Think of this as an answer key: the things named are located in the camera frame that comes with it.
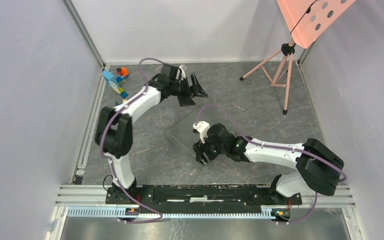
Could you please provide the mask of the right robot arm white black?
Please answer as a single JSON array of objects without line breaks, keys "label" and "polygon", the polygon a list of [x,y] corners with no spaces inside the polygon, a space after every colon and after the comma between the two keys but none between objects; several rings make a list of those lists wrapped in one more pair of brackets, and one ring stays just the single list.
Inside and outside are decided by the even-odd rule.
[{"label": "right robot arm white black", "polygon": [[295,144],[265,142],[235,136],[221,123],[199,121],[192,127],[199,135],[199,141],[192,147],[195,160],[202,165],[225,155],[235,162],[269,163],[293,169],[272,181],[268,196],[275,204],[282,204],[298,193],[333,196],[339,183],[346,179],[344,161],[317,139]]}]

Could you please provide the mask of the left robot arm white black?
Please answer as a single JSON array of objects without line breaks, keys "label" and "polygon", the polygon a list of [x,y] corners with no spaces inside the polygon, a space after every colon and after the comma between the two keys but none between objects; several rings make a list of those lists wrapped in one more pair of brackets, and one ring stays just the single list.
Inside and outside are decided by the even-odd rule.
[{"label": "left robot arm white black", "polygon": [[160,72],[147,80],[144,87],[127,102],[115,107],[104,107],[98,115],[95,142],[108,160],[113,186],[125,204],[137,198],[136,178],[133,175],[129,152],[133,146],[133,125],[145,112],[174,96],[181,107],[194,106],[194,97],[208,94],[194,73],[189,77],[181,66],[164,63]]}]

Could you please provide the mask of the grey cloth napkin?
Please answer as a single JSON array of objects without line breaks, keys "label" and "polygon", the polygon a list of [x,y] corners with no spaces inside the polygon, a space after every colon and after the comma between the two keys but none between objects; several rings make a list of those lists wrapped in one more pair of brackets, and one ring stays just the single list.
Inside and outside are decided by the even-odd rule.
[{"label": "grey cloth napkin", "polygon": [[165,132],[166,138],[174,144],[186,159],[193,162],[196,159],[193,145],[201,140],[200,134],[194,133],[193,128],[200,110],[201,106],[192,107],[185,116],[181,117],[180,120]]}]

